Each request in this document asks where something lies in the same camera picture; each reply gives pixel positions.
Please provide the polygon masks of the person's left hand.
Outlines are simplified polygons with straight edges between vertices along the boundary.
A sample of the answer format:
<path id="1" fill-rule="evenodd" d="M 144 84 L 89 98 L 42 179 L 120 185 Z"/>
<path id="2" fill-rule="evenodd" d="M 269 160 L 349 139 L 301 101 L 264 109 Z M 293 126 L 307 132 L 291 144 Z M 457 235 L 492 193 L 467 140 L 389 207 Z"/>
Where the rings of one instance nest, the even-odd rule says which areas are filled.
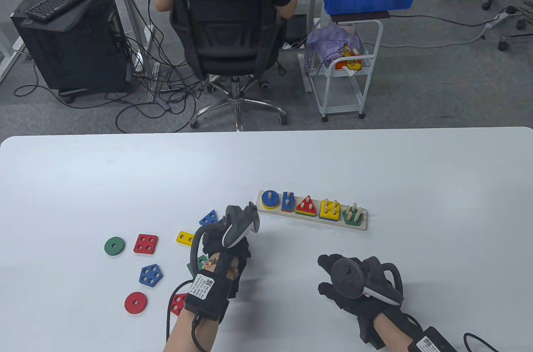
<path id="1" fill-rule="evenodd" d="M 251 257 L 247 235 L 258 229 L 259 219 L 242 212 L 227 213 L 220 221 L 200 226 L 194 235 L 190 262 L 197 261 L 200 246 L 208 259 L 197 264 L 193 273 L 209 269 L 219 269 L 223 275 L 231 273 L 228 298 L 236 297 L 240 276 Z"/>

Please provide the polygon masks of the person's right hand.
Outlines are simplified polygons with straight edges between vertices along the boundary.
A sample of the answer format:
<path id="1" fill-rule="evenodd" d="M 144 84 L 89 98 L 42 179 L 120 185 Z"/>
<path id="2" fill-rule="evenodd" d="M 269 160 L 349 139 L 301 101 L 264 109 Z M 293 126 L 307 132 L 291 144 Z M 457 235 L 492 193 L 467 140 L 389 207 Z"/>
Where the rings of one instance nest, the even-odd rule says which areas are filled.
<path id="1" fill-rule="evenodd" d="M 331 277 L 331 283 L 318 285 L 319 294 L 357 317 L 365 344 L 392 350 L 396 342 L 400 351 L 407 351 L 422 336 L 420 325 L 401 310 L 402 280 L 394 264 L 340 254 L 320 255 L 317 263 Z"/>

